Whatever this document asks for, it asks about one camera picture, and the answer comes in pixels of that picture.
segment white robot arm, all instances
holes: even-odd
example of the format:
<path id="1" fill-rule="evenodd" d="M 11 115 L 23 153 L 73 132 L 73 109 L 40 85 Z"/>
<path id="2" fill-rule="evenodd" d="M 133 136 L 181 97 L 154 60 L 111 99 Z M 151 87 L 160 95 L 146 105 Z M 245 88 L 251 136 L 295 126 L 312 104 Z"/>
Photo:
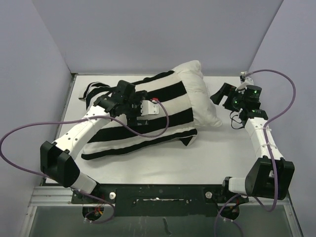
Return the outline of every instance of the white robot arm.
<path id="1" fill-rule="evenodd" d="M 257 160 L 246 177 L 226 177 L 223 186 L 232 193 L 274 198 L 275 176 L 267 146 L 270 145 L 276 162 L 278 199 L 284 199 L 294 173 L 294 164 L 285 161 L 273 140 L 269 126 L 264 127 L 268 116 L 260 109 L 259 97 L 262 89 L 254 86 L 250 78 L 241 76 L 240 79 L 242 83 L 238 88 L 225 83 L 210 99 L 219 105 L 223 97 L 227 96 L 223 106 L 227 110 L 238 112 L 238 117 L 251 139 Z"/>
<path id="2" fill-rule="evenodd" d="M 119 81 L 111 97 L 101 96 L 91 106 L 82 118 L 86 121 L 76 124 L 53 143 L 46 141 L 42 144 L 40 148 L 42 172 L 64 187 L 92 193 L 97 182 L 80 172 L 74 160 L 84 145 L 111 121 L 111 117 L 126 114 L 127 125 L 137 125 L 139 122 L 145 122 L 138 121 L 137 117 L 157 115 L 159 106 L 145 100 L 146 95 L 146 91 L 135 92 L 133 84 Z"/>

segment black and white striped fabric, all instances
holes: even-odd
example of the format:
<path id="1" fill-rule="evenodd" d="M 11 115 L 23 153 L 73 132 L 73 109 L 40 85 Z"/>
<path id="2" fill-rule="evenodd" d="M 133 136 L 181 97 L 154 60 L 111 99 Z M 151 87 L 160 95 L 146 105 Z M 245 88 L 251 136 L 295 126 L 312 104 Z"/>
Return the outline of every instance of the black and white striped fabric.
<path id="1" fill-rule="evenodd" d="M 146 90 L 148 98 L 158 98 L 165 106 L 169 115 L 168 130 L 157 138 L 145 138 L 128 131 L 119 123 L 113 121 L 99 130 L 96 135 L 85 145 L 81 157 L 83 159 L 95 159 L 108 155 L 126 154 L 143 147 L 180 139 L 185 146 L 190 145 L 196 135 L 194 128 L 194 116 L 190 99 L 180 77 L 174 72 L 158 74 L 152 78 L 145 78 L 133 82 L 136 91 Z M 79 95 L 79 99 L 86 102 L 88 109 L 101 95 L 106 94 L 110 87 L 100 82 L 94 82 Z M 126 116 L 117 117 L 127 123 Z M 154 135 L 160 133 L 166 126 L 166 118 L 162 108 L 159 115 L 144 116 L 139 119 L 148 119 L 148 125 L 133 127 L 139 133 Z"/>

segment white table surface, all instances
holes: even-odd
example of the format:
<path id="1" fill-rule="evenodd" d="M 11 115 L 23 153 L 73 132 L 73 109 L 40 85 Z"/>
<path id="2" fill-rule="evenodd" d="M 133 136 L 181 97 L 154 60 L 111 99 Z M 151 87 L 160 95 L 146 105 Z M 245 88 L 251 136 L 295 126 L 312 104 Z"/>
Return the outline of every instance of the white table surface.
<path id="1" fill-rule="evenodd" d="M 85 114 L 85 103 L 78 99 L 79 91 L 94 81 L 116 86 L 119 80 L 137 81 L 147 76 L 77 76 L 69 100 L 65 121 L 77 120 Z M 224 82 L 238 86 L 239 77 L 204 77 L 210 94 Z M 247 132 L 230 126 L 229 111 L 217 108 L 223 121 L 219 128 L 198 129 L 197 139 L 185 147 L 180 141 L 170 141 L 121 155 L 76 163 L 81 172 L 99 183 L 117 184 L 221 184 L 226 176 L 245 177 L 253 166 L 255 153 Z M 73 125 L 63 125 L 60 135 Z"/>

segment screw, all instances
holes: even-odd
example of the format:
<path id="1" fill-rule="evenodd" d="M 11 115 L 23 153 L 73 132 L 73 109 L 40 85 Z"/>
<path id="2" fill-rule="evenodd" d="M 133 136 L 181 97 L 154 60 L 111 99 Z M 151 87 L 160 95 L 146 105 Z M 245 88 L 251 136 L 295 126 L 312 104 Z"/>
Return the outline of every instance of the screw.
<path id="1" fill-rule="evenodd" d="M 116 196 L 117 196 L 116 193 L 110 192 L 109 198 L 110 198 L 111 200 L 113 200 L 113 199 L 115 199 Z"/>
<path id="2" fill-rule="evenodd" d="M 212 198 L 213 194 L 209 191 L 205 193 L 206 198 L 210 199 Z"/>

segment black metal base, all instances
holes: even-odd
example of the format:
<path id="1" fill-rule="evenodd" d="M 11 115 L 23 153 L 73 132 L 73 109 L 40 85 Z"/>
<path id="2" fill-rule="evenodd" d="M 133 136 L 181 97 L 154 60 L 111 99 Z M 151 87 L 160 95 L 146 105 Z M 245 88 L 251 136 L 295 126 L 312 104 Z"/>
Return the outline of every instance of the black metal base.
<path id="1" fill-rule="evenodd" d="M 114 200 L 109 198 L 111 192 L 116 194 Z M 216 216 L 217 203 L 225 203 L 233 195 L 225 192 L 222 185 L 101 184 L 98 187 L 99 197 L 115 203 L 115 216 Z M 245 203 L 248 199 L 240 197 L 238 201 Z M 98 201 L 74 192 L 72 203 L 89 204 Z"/>

